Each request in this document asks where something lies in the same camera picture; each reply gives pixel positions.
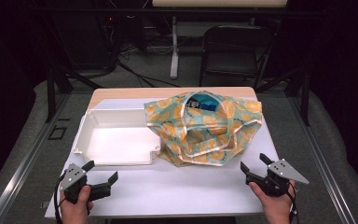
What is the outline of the person's right hand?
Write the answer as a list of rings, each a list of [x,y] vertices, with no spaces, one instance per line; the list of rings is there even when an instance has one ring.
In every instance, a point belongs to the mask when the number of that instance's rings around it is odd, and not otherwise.
[[[255,182],[249,183],[250,189],[262,204],[268,224],[291,223],[290,212],[295,198],[295,181],[291,180],[290,184],[288,189],[290,196],[284,194],[281,197],[269,197]]]

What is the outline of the black equipment with red light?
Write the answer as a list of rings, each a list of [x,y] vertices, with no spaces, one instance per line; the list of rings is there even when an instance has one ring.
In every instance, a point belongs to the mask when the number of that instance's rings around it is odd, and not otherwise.
[[[146,52],[144,22],[137,16],[108,15],[99,18],[108,47],[119,53],[127,44]]]

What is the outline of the white plastic box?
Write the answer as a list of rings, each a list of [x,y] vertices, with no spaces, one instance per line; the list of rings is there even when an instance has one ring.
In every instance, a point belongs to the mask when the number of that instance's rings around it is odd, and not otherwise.
[[[72,152],[97,166],[143,165],[152,163],[160,147],[143,109],[91,109],[80,123]]]

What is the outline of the white table sheet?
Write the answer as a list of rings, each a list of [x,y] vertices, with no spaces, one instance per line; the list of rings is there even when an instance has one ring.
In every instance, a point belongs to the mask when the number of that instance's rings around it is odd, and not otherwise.
[[[108,99],[92,109],[143,109],[144,99]],[[115,172],[118,181],[112,195],[94,202],[93,218],[212,217],[258,214],[262,206],[245,184],[244,162],[258,175],[267,174],[259,159],[266,154],[276,161],[278,154],[263,123],[250,146],[227,164],[217,167],[190,165],[176,167],[156,158],[151,164],[97,166],[88,172],[88,182],[105,182]]]

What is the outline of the aluminium floor rail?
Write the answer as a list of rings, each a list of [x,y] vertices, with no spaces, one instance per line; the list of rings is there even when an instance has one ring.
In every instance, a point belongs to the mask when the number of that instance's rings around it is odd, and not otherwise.
[[[308,142],[310,143],[310,155],[316,164],[318,173],[324,182],[324,186],[327,190],[327,193],[336,208],[337,214],[341,220],[342,224],[357,224],[356,220],[351,212],[351,209],[348,207],[348,204],[337,184],[336,179],[334,178],[330,167],[327,164],[327,161],[324,158],[324,155],[321,151],[321,148],[316,140],[315,135],[313,134],[311,127],[307,126],[305,121],[302,119],[300,114],[300,105],[296,98],[288,98],[289,105],[292,107],[292,110],[295,114],[296,120],[299,123],[303,133],[306,135]]]
[[[28,175],[36,165],[42,146],[45,145],[53,124],[58,120],[69,101],[70,94],[61,94],[56,112],[47,122],[48,100],[37,95],[28,119],[0,171],[0,224],[14,203]]]

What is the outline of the lemon print cloth bag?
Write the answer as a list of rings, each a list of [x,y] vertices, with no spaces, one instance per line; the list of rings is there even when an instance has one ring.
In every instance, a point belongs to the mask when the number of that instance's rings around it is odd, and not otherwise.
[[[215,112],[186,107],[195,94],[219,102]],[[184,92],[145,104],[146,126],[163,143],[159,156],[180,167],[222,166],[243,153],[262,126],[262,104],[209,91]]]

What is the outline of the black metal stand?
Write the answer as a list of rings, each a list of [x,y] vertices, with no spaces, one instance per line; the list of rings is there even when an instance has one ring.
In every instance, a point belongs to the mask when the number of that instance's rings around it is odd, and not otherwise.
[[[289,83],[284,90],[284,94],[287,97],[295,97],[299,92],[301,93],[299,114],[305,125],[309,126],[310,74],[307,66],[300,66],[281,77],[273,78],[267,84],[257,87],[255,91],[267,91],[286,79],[289,79]]]
[[[56,91],[55,87],[64,94],[69,94],[73,90],[69,78],[74,78],[92,89],[100,89],[101,85],[81,76],[74,70],[64,66],[56,66],[50,68],[47,74],[47,87],[48,87],[48,116],[46,122],[50,122],[56,114]]]

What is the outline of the blue snack packet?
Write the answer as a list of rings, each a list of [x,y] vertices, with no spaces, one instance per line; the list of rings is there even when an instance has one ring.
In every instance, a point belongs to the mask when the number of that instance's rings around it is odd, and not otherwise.
[[[219,102],[217,100],[205,94],[195,94],[191,96],[186,102],[186,107],[208,110],[213,112],[216,111],[218,106]]]

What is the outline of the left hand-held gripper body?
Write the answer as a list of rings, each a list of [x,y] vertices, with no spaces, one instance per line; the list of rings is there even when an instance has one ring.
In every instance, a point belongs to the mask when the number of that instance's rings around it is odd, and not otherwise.
[[[64,193],[66,200],[70,203],[77,203],[79,192],[87,185],[87,172],[82,167],[71,163],[64,173],[60,192]],[[90,201],[99,200],[110,195],[111,187],[108,187],[108,181],[97,185],[90,185]]]

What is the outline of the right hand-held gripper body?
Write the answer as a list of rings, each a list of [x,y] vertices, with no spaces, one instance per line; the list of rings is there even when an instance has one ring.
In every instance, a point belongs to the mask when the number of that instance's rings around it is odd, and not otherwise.
[[[246,184],[255,182],[270,197],[281,197],[286,194],[291,180],[309,184],[309,180],[285,159],[273,161],[271,165],[267,165],[266,176],[252,172],[249,177],[246,176]]]

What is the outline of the black folding chair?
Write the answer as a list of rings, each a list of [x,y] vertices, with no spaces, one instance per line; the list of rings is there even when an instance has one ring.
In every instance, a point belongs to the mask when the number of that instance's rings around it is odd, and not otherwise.
[[[274,44],[275,34],[263,26],[217,25],[202,38],[199,86],[203,77],[243,77],[255,89]]]

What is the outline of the white table leg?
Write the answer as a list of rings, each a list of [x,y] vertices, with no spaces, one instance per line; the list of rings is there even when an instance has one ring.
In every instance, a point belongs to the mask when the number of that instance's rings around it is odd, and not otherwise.
[[[178,55],[178,41],[177,41],[177,26],[176,18],[172,18],[172,63],[171,63],[171,72],[170,78],[178,78],[178,64],[179,64],[179,55]]]

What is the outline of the person's left hand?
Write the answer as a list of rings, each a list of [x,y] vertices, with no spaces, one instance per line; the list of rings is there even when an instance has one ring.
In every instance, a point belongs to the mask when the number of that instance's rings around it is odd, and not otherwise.
[[[89,210],[93,208],[93,202],[89,201],[90,186],[84,186],[79,192],[77,203],[70,203],[65,195],[60,195],[60,210],[62,224],[88,224]]]

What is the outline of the beige background table top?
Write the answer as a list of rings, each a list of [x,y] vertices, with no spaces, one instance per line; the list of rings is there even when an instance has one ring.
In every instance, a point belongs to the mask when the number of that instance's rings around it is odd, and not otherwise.
[[[154,7],[286,7],[289,0],[152,0]]]

